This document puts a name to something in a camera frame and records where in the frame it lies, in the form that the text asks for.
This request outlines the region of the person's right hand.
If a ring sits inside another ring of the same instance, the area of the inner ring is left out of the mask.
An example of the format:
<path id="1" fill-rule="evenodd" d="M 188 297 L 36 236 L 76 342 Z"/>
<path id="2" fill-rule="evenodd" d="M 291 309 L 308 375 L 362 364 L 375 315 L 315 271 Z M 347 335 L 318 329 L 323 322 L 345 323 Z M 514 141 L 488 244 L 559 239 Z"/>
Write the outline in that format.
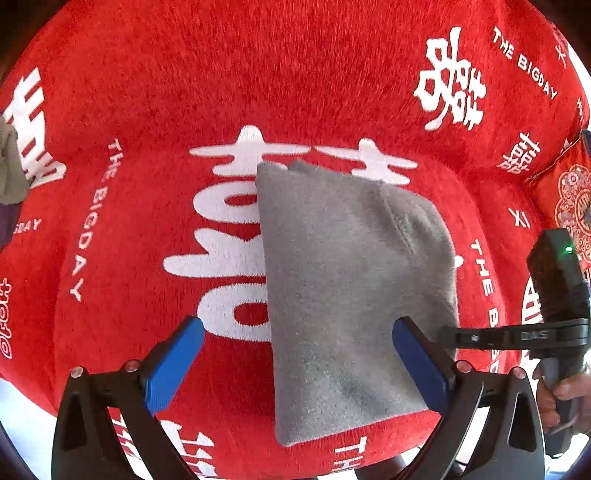
<path id="1" fill-rule="evenodd" d="M 562 380 L 554 389 L 549 390 L 540 367 L 534 370 L 533 378 L 538 381 L 536 399 L 543 431 L 547 433 L 560 424 L 557 412 L 558 401 L 581 400 L 580 413 L 573 429 L 575 434 L 590 435 L 591 376 L 586 370 Z"/>

